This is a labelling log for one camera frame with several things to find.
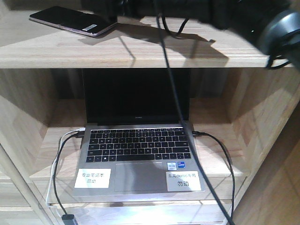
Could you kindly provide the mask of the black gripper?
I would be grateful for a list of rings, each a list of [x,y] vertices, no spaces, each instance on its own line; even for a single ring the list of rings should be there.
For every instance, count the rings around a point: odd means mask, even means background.
[[[143,18],[160,14],[171,18],[195,19],[226,29],[232,16],[233,0],[82,0],[83,9],[104,18]]]

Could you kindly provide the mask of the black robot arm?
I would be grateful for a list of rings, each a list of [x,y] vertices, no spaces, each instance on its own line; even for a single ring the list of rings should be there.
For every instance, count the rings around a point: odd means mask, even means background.
[[[196,19],[236,34],[281,65],[300,67],[300,13],[288,0],[83,0],[84,9],[106,19],[117,16]]]

